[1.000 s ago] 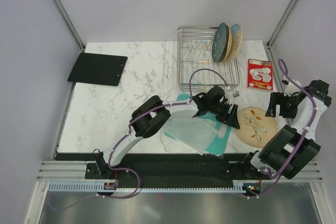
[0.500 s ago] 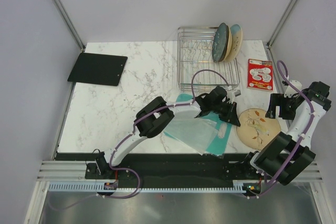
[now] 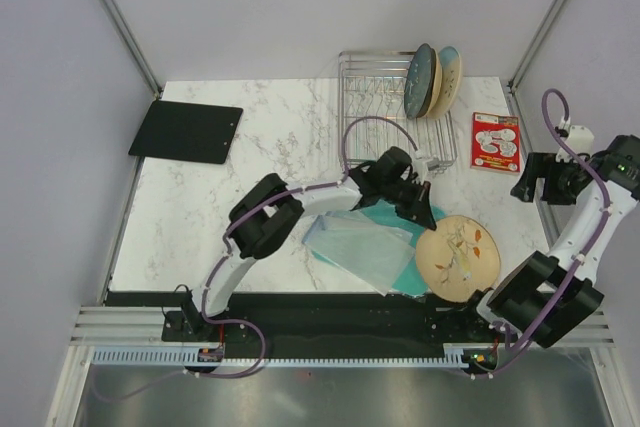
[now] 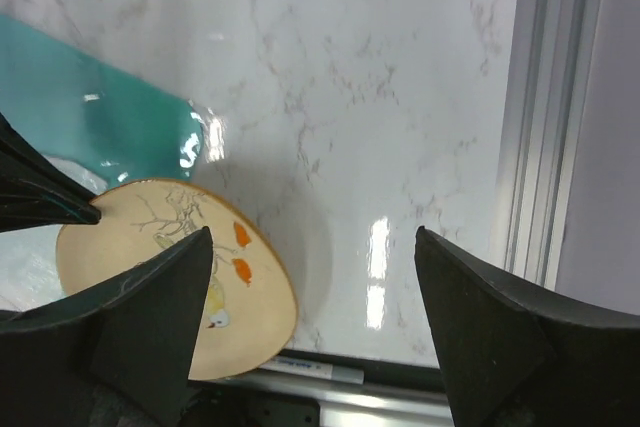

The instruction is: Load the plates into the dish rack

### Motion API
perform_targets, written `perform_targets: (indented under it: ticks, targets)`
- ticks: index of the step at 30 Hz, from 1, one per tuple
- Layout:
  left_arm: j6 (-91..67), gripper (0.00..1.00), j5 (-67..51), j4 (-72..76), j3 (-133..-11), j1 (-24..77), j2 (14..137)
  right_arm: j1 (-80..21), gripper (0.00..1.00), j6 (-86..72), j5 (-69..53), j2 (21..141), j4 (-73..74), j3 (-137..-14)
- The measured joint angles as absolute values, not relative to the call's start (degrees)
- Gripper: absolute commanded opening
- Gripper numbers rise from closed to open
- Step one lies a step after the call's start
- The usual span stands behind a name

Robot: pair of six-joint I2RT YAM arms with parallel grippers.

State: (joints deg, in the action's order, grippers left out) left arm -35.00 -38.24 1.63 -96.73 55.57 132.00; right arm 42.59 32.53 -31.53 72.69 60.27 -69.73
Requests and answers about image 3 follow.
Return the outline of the beige bird plate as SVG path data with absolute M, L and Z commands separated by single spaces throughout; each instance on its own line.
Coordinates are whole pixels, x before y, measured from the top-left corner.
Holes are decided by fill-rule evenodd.
M 464 303 L 477 291 L 492 287 L 501 272 L 498 247 L 477 221 L 462 215 L 436 222 L 417 240 L 415 261 L 430 292 Z
M 434 75 L 433 75 L 433 82 L 432 82 L 432 88 L 431 88 L 431 97 L 429 100 L 427 112 L 425 114 L 426 117 L 429 117 L 433 113 L 440 95 L 440 90 L 442 85 L 442 65 L 440 61 L 440 56 L 436 50 L 433 50 L 433 54 L 434 54 L 434 62 L 433 62 Z

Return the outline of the dark teal plate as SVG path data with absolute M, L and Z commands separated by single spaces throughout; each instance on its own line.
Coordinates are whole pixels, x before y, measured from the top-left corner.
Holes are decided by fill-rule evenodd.
M 404 113 L 408 119 L 426 114 L 431 103 L 436 77 L 436 52 L 423 43 L 414 53 L 404 87 Z

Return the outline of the blue and beige plate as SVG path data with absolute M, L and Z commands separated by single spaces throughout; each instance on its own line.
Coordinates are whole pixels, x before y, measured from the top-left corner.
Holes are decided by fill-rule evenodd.
M 431 110 L 431 117 L 443 117 L 453 106 L 463 78 L 463 60 L 453 46 L 446 46 L 439 52 L 442 68 L 441 88 L 438 100 Z

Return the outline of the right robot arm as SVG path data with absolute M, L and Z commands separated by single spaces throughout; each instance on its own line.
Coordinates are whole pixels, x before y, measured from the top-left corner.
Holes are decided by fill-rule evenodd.
M 599 308 L 604 298 L 595 287 L 600 258 L 639 203 L 639 139 L 619 135 L 607 149 L 579 162 L 531 153 L 512 196 L 532 201 L 538 180 L 542 201 L 571 205 L 572 216 L 548 253 L 534 252 L 497 288 L 475 293 L 477 305 L 457 318 L 469 340 L 483 339 L 494 325 L 510 326 L 523 341 L 548 348 Z

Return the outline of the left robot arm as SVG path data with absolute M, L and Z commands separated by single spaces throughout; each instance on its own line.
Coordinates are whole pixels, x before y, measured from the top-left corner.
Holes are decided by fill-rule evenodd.
M 238 324 L 259 332 L 248 320 L 219 320 L 218 314 L 249 269 L 277 252 L 304 217 L 359 210 L 384 200 L 399 217 L 434 230 L 427 173 L 423 162 L 391 147 L 378 160 L 348 169 L 333 181 L 297 185 L 275 173 L 266 175 L 230 211 L 222 237 L 225 254 L 204 282 L 201 305 L 190 303 L 177 324 L 198 340 L 211 339 L 219 325 Z

